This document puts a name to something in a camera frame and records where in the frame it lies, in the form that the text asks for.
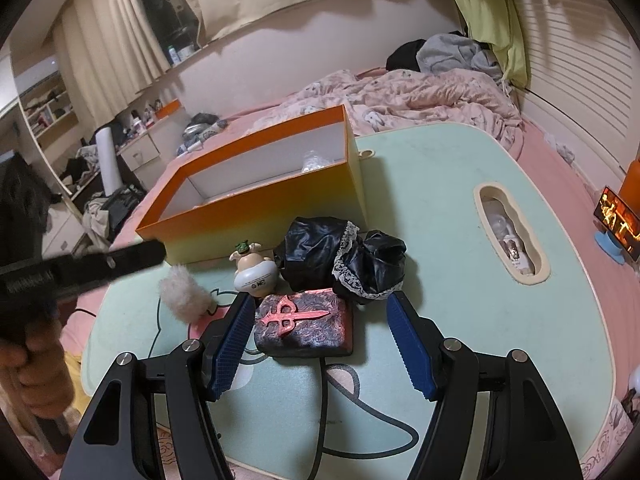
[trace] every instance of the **rumpled comforter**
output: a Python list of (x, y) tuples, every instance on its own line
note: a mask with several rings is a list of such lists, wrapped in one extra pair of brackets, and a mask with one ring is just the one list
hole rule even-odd
[(518, 109), (486, 74), (454, 69), (438, 76), (393, 70), (358, 79), (339, 70), (286, 99), (245, 133), (344, 105), (356, 135), (453, 121), (486, 131), (506, 149), (522, 138)]

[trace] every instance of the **light blue table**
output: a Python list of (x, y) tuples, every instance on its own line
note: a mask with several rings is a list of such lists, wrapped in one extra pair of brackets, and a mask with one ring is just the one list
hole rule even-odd
[[(590, 282), (539, 192), (493, 139), (471, 126), (418, 126), (357, 142), (376, 152), (362, 162), (370, 227), (406, 242), (404, 291), (418, 312), (475, 351), (525, 349), (578, 454), (585, 453), (609, 411), (612, 357)], [(551, 276), (539, 285), (517, 283), (480, 227), (473, 190), (491, 181), (512, 193), (548, 256)], [(88, 392), (120, 352), (159, 355), (188, 337), (187, 327), (159, 303), (158, 280), (167, 269), (111, 285), (83, 356)], [(217, 289), (219, 303), (231, 303), (229, 262), (193, 271), (201, 284)], [(352, 356), (326, 362), (245, 353), (247, 364), (236, 377), (242, 387), (211, 409), (226, 454), (292, 480), (308, 478), (314, 461), (319, 480), (405, 478), (433, 405), (412, 388), (384, 304), (356, 312), (354, 337)], [(465, 479), (476, 478), (486, 407), (480, 395)], [(319, 443), (321, 425), (326, 431)]]

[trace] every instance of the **blue rubber grip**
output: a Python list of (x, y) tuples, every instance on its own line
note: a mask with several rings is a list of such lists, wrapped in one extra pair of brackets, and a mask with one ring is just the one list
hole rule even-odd
[(225, 341), (220, 346), (215, 358), (215, 379), (210, 386), (213, 401), (231, 388), (234, 381), (240, 359), (244, 353), (244, 347), (249, 340), (251, 330), (255, 323), (255, 308), (253, 301), (245, 301), (240, 312), (234, 319), (226, 333)]
[(436, 394), (436, 385), (431, 374), (431, 360), (402, 305), (393, 295), (386, 300), (386, 322), (396, 340), (396, 346), (414, 388), (422, 392), (425, 399), (431, 399)]

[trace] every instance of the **human hand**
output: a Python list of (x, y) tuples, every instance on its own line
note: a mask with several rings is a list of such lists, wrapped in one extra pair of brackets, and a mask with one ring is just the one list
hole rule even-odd
[(74, 400), (74, 388), (58, 338), (60, 323), (42, 320), (26, 329), (27, 351), (0, 340), (0, 367), (16, 368), (19, 395), (40, 418), (56, 418)]

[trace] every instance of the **orange box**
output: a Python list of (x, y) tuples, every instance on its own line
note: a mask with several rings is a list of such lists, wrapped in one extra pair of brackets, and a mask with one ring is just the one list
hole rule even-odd
[[(332, 161), (303, 173), (314, 150)], [(335, 216), (366, 230), (360, 159), (344, 107), (241, 137), (176, 171), (138, 225), (170, 264), (228, 257), (248, 239), (277, 246), (296, 216)]]
[(174, 99), (156, 112), (156, 119), (164, 119), (180, 109), (180, 100)]

